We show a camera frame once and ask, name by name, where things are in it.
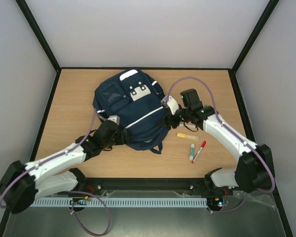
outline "pen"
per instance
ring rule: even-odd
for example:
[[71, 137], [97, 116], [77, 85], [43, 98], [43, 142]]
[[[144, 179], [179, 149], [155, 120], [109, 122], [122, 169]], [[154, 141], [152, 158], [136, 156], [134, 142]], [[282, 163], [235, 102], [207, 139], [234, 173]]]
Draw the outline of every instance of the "pen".
[[196, 161], [198, 155], [201, 153], [201, 150], [205, 147], [205, 145], [206, 145], [206, 141], [203, 142], [202, 146], [200, 147], [200, 149], [196, 153], [196, 156], [193, 158], [192, 163], [194, 163]]

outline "wooden tabletop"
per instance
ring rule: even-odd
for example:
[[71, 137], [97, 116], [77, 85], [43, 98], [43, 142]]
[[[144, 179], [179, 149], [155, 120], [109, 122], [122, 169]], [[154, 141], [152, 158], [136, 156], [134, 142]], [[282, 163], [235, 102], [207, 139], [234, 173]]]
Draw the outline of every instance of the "wooden tabletop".
[[[101, 82], [122, 70], [66, 69], [62, 70], [36, 159], [51, 155], [85, 135], [90, 126], [94, 90]], [[143, 70], [157, 80], [165, 93], [176, 80], [192, 76], [204, 80], [212, 90], [217, 109], [222, 117], [242, 135], [245, 135], [228, 71], [224, 70]], [[212, 105], [209, 93], [199, 82], [186, 80], [174, 87], [171, 96], [182, 104], [180, 92], [195, 88], [203, 105]], [[93, 128], [100, 121], [96, 118]], [[178, 132], [197, 135], [199, 141], [177, 137]], [[197, 151], [207, 144], [197, 161], [189, 160], [191, 143]], [[214, 137], [202, 130], [190, 132], [184, 127], [169, 131], [163, 141], [161, 155], [151, 151], [135, 151], [126, 145], [114, 146], [110, 152], [101, 152], [82, 164], [75, 165], [87, 177], [107, 178], [200, 178], [218, 167], [232, 168], [236, 161]]]

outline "navy blue backpack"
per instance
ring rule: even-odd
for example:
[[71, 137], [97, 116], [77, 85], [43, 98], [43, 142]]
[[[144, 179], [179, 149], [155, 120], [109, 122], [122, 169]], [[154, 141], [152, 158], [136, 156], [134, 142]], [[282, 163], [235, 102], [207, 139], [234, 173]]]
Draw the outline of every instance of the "navy blue backpack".
[[120, 117], [119, 125], [131, 132], [129, 147], [161, 154], [162, 141], [168, 133], [158, 124], [165, 113], [163, 97], [157, 81], [141, 70], [132, 69], [102, 82], [95, 90], [93, 107], [104, 118]]

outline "white backdrop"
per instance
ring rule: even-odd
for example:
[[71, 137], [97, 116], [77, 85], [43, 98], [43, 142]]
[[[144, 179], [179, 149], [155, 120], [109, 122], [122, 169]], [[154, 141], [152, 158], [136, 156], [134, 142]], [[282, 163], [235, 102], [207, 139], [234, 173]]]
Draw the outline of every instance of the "white backdrop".
[[224, 67], [268, 0], [27, 0], [61, 66]]
[[273, 154], [276, 183], [296, 237], [296, 1], [280, 1], [237, 77], [260, 144]]
[[16, 2], [0, 0], [0, 179], [30, 159], [55, 75]]

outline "purple cable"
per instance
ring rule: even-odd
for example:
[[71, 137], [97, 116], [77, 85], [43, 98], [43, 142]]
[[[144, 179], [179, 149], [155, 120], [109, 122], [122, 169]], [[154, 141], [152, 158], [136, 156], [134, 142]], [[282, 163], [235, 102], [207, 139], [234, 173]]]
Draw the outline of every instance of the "purple cable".
[[108, 218], [109, 218], [109, 220], [108, 220], [108, 226], [107, 226], [106, 230], [105, 230], [102, 234], [96, 234], [96, 233], [93, 233], [93, 232], [89, 231], [89, 230], [88, 230], [88, 229], [82, 224], [82, 222], [79, 220], [77, 214], [76, 214], [75, 211], [74, 211], [74, 204], [75, 204], [75, 203], [73, 203], [73, 205], [71, 206], [71, 211], [72, 211], [72, 214], [74, 214], [75, 218], [78, 220], [79, 225], [81, 226], [81, 228], [83, 228], [83, 230], [86, 231], [89, 235], [91, 235], [91, 236], [104, 236], [104, 235], [106, 235], [106, 234], [110, 231], [110, 227], [111, 227], [111, 219], [112, 219], [112, 218], [111, 218], [111, 213], [110, 213], [110, 211], [109, 211], [109, 208], [106, 206], [106, 204], [105, 204], [105, 203], [104, 203], [104, 202], [103, 202], [98, 196], [96, 196], [96, 195], [94, 195], [94, 194], [90, 194], [90, 193], [87, 193], [87, 192], [80, 192], [80, 191], [69, 191], [68, 193], [73, 193], [73, 194], [85, 194], [85, 195], [88, 195], [88, 196], [91, 196], [91, 197], [96, 198], [97, 200], [100, 201], [100, 203], [102, 203], [102, 205], [105, 207], [105, 210], [107, 211]]
[[[210, 96], [211, 96], [211, 99], [212, 99], [212, 103], [213, 103], [213, 107], [214, 107], [214, 111], [215, 111], [215, 115], [216, 115], [216, 118], [217, 118], [217, 120], [218, 120], [218, 122], [220, 123], [220, 124], [222, 124], [222, 120], [219, 118], [219, 116], [218, 116], [218, 112], [217, 112], [217, 108], [216, 108], [216, 103], [215, 103], [215, 100], [214, 100], [214, 96], [213, 96], [213, 93], [212, 93], [212, 91], [210, 90], [210, 88], [209, 88], [209, 86], [204, 82], [204, 81], [202, 81], [201, 79], [199, 79], [199, 78], [195, 78], [195, 77], [185, 77], [185, 78], [181, 78], [181, 79], [179, 79], [179, 80], [177, 80], [176, 82], [174, 82], [172, 85], [171, 85], [171, 87], [170, 87], [170, 90], [169, 90], [169, 92], [168, 92], [168, 95], [167, 95], [167, 98], [166, 98], [166, 103], [168, 102], [168, 100], [169, 100], [169, 96], [170, 96], [170, 94], [171, 94], [171, 91], [172, 91], [172, 89], [173, 89], [173, 87], [176, 85], [176, 84], [178, 84], [179, 82], [181, 82], [181, 81], [183, 81], [183, 80], [187, 80], [187, 79], [192, 79], [192, 80], [196, 80], [196, 81], [199, 81], [200, 83], [202, 83], [205, 87], [206, 87], [206, 89], [208, 90], [208, 92], [209, 92], [209, 94], [210, 94]], [[223, 127], [225, 127], [232, 135], [234, 135], [241, 143], [244, 143], [245, 141], [241, 138], [241, 137], [239, 137], [232, 129], [230, 129], [226, 124], [222, 124], [222, 126]], [[272, 172], [271, 172], [271, 170], [269, 169], [269, 167], [267, 166], [267, 164], [265, 163], [265, 161], [263, 160], [263, 158], [259, 155], [259, 153], [257, 153], [256, 152], [256, 150], [253, 148], [253, 147], [251, 147], [248, 143], [245, 143], [245, 146], [247, 146], [257, 157], [258, 157], [258, 159], [259, 159], [259, 161], [262, 163], [262, 165], [264, 166], [264, 168], [265, 168], [265, 170], [266, 170], [266, 172], [267, 172], [267, 174], [269, 175], [269, 177], [270, 177], [270, 179], [271, 179], [271, 188], [269, 189], [269, 190], [264, 190], [264, 189], [258, 189], [259, 191], [261, 191], [261, 192], [264, 192], [264, 193], [272, 193], [273, 191], [274, 191], [274, 189], [275, 189], [275, 180], [274, 180], [274, 177], [273, 177], [273, 175], [272, 175]], [[220, 213], [222, 213], [222, 212], [229, 212], [229, 211], [232, 211], [232, 210], [236, 210], [236, 209], [238, 209], [239, 207], [241, 207], [243, 204], [244, 204], [244, 202], [245, 202], [245, 200], [246, 200], [246, 198], [245, 199], [243, 199], [243, 201], [238, 205], [238, 206], [236, 206], [235, 208], [233, 208], [233, 209], [230, 209], [230, 210], [226, 210], [226, 211], [218, 211], [218, 212], [220, 212]]]
[[[91, 125], [90, 125], [90, 127], [89, 127], [88, 132], [86, 133], [86, 135], [84, 136], [84, 138], [83, 138], [78, 144], [76, 144], [74, 147], [72, 147], [71, 149], [68, 150], [68, 153], [69, 153], [69, 152], [72, 152], [74, 149], [76, 149], [78, 146], [80, 146], [81, 143], [84, 142], [84, 140], [87, 138], [87, 136], [89, 135], [89, 133], [90, 133], [92, 127], [93, 127], [93, 123], [94, 123], [94, 120], [95, 120], [95, 116], [96, 116], [96, 114], [97, 114], [97, 111], [94, 109], [93, 118], [92, 118]], [[55, 158], [58, 158], [58, 157], [60, 157], [60, 156], [62, 156], [62, 155], [64, 155], [64, 154], [65, 154], [65, 152], [58, 153], [58, 154], [56, 154], [56, 155], [54, 155], [54, 156], [52, 156], [52, 157], [50, 157], [50, 158], [48, 158], [48, 159], [46, 159], [46, 160], [40, 162], [40, 163], [38, 164], [38, 166], [42, 166], [43, 164], [45, 164], [45, 163], [47, 163], [47, 162], [49, 162], [49, 161], [51, 161], [51, 160], [53, 160], [53, 159], [55, 159]], [[35, 170], [35, 169], [36, 169], [36, 167], [34, 166], [34, 167], [32, 167], [32, 168], [30, 168], [30, 169], [24, 171], [22, 174], [20, 174], [18, 177], [16, 177], [16, 178], [15, 178], [15, 179], [14, 179], [14, 180], [8, 185], [8, 187], [6, 187], [6, 189], [3, 191], [3, 193], [2, 193], [2, 195], [1, 195], [1, 197], [0, 197], [0, 208], [6, 208], [6, 205], [3, 205], [3, 204], [2, 204], [2, 201], [3, 201], [4, 197], [5, 197], [5, 195], [7, 194], [7, 192], [9, 192], [9, 190], [12, 188], [12, 186], [13, 186], [16, 182], [18, 182], [23, 176], [25, 176], [26, 174], [28, 174], [29, 172], [31, 172], [32, 170]]]

